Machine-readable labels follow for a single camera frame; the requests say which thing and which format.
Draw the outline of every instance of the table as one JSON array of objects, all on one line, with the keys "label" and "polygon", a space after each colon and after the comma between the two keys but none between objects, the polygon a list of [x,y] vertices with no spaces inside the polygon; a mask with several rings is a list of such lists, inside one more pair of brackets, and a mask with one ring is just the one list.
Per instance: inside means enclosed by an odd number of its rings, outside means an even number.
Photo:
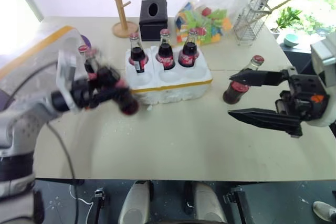
[{"label": "table", "polygon": [[[117,18],[49,17],[41,29],[57,24],[76,27],[111,63],[124,69],[127,39],[116,38]],[[173,29],[173,19],[169,19]],[[143,46],[158,42],[144,42]],[[202,47],[213,83],[197,100],[145,106],[135,116],[118,112],[112,102],[97,109],[65,114],[52,124],[70,151],[78,178],[285,181],[336,179],[336,143],[329,128],[302,123],[303,137],[244,124],[228,109],[275,109],[278,87],[253,87],[236,105],[222,101],[229,76],[251,57],[265,57],[264,70],[290,65],[266,28],[255,43],[238,46],[231,36]],[[37,177],[70,178],[65,156],[54,136],[43,128],[35,152]]]}]

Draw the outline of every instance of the yellow tape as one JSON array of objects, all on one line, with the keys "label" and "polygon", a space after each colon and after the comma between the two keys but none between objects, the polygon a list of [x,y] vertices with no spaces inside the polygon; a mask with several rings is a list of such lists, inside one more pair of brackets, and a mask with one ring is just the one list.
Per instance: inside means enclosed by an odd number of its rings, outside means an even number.
[{"label": "yellow tape", "polygon": [[185,84],[180,84],[180,85],[163,86],[163,87],[158,87],[158,88],[136,89],[136,90],[132,90],[132,93],[142,93],[142,92],[149,92],[149,91],[161,91],[161,90],[167,90],[167,89],[178,89],[178,88],[185,88],[185,87],[191,87],[191,86],[210,84],[211,82],[212,82],[212,79],[208,80],[208,81],[199,81],[199,82],[185,83]]},{"label": "yellow tape", "polygon": [[64,26],[61,29],[57,30],[53,34],[49,35],[47,38],[41,40],[39,43],[34,45],[33,47],[29,48],[25,51],[22,55],[17,57],[16,59],[12,60],[10,63],[5,65],[0,72],[0,80],[2,80],[8,73],[10,73],[13,69],[24,63],[28,60],[32,55],[36,54],[37,52],[41,51],[51,43],[54,43],[57,39],[62,37],[64,34],[72,30],[73,27],[71,26]]}]

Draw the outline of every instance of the plastic bag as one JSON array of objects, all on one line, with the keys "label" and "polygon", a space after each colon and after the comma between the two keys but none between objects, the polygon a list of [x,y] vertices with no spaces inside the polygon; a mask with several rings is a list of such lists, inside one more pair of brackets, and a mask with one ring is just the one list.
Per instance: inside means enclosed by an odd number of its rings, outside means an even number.
[{"label": "plastic bag", "polygon": [[198,32],[198,44],[221,40],[232,29],[249,0],[188,0],[175,16],[177,43],[184,43],[190,28]]}]

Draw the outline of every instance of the styrofoam box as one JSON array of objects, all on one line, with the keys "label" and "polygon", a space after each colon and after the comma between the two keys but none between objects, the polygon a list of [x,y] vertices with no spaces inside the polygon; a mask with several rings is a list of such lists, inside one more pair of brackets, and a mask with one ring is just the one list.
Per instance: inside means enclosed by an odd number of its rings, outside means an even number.
[{"label": "styrofoam box", "polygon": [[197,99],[208,89],[212,75],[202,51],[198,50],[195,65],[185,68],[178,62],[182,48],[183,46],[173,47],[175,67],[170,70],[164,70],[163,65],[157,61],[157,46],[145,48],[149,60],[144,73],[137,73],[135,67],[129,63],[131,51],[126,51],[126,80],[141,103],[157,104]]}]

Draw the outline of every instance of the wire basket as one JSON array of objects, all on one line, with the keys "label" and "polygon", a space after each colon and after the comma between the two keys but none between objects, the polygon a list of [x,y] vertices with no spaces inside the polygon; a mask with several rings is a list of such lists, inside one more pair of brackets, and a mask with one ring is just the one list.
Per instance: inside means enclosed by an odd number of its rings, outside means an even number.
[{"label": "wire basket", "polygon": [[267,0],[251,0],[239,14],[233,27],[238,44],[252,45],[264,25],[264,18],[271,13]]}]

